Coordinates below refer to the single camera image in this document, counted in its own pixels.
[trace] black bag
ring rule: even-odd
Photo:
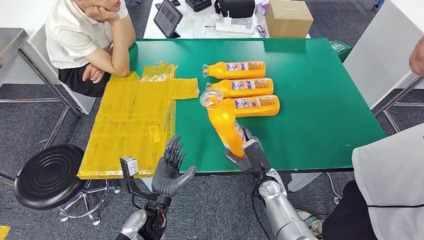
[[[250,18],[255,11],[255,0],[216,0],[215,12],[233,19]]]

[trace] tablet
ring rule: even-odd
[[[175,29],[183,18],[183,14],[170,2],[164,0],[153,21],[167,39],[177,37]]]

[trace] yellow plastic film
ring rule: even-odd
[[[78,172],[81,179],[121,178],[119,159],[137,159],[139,174],[152,177],[175,134],[177,99],[196,98],[197,79],[175,79],[176,65],[145,66],[141,78],[112,76],[94,121]]]
[[[195,99],[199,97],[199,83],[197,78],[177,78],[172,81],[171,97],[173,99]]]
[[[5,240],[10,230],[10,226],[0,226],[0,240]]]

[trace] orange juice bottle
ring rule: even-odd
[[[265,77],[263,61],[217,62],[214,65],[203,65],[203,77],[217,79],[260,79]]]
[[[212,123],[222,144],[239,158],[245,157],[242,149],[246,141],[242,128],[236,121],[234,106],[223,104],[224,96],[218,89],[208,89],[200,96],[200,103],[206,107],[209,121]]]
[[[275,116],[280,111],[280,100],[276,95],[226,98],[223,104],[234,107],[236,118]]]
[[[271,95],[274,92],[274,84],[271,78],[226,79],[214,84],[206,83],[206,88],[221,90],[224,98]]]

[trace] green tabletop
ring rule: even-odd
[[[352,150],[385,137],[327,39],[167,39],[138,40],[130,49],[131,70],[144,65],[176,64],[178,78],[198,78],[200,90],[213,77],[202,65],[264,61],[281,102],[278,115],[237,121],[257,136],[274,169],[320,171],[352,168]],[[187,155],[181,170],[237,171],[199,99],[178,100],[176,133]]]

